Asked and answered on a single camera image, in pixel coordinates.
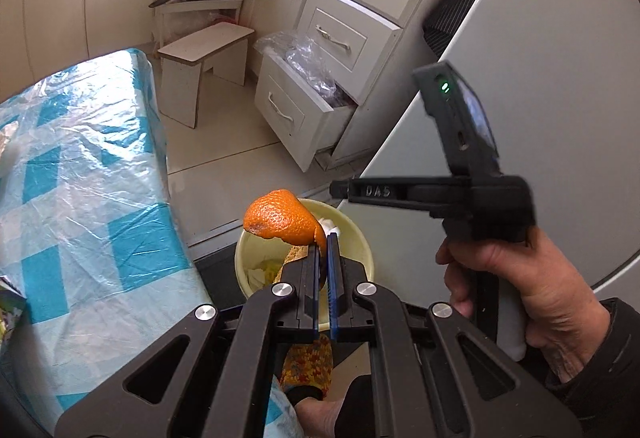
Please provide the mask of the person's left hand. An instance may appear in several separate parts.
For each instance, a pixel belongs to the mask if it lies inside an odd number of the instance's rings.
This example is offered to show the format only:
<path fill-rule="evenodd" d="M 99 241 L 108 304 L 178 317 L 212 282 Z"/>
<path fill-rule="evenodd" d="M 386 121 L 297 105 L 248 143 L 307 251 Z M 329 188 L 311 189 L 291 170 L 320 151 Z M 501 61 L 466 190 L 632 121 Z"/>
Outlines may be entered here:
<path fill-rule="evenodd" d="M 307 437 L 334 438 L 335 422 L 344 400 L 319 401 L 305 398 L 295 406 L 300 426 Z"/>

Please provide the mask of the person's right hand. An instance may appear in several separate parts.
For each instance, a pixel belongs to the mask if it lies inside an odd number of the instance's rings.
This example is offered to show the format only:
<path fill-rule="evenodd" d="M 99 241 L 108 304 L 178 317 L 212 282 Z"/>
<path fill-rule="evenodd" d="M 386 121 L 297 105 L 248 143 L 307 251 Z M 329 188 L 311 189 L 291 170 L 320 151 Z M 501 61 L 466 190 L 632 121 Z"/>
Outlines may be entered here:
<path fill-rule="evenodd" d="M 526 342 L 538 348 L 562 383 L 587 366 L 605 340 L 611 315 L 584 278 L 538 227 L 526 244 L 460 242 L 447 238 L 436 263 L 447 267 L 450 303 L 470 317 L 474 302 L 469 272 L 491 273 L 520 293 L 526 314 Z"/>

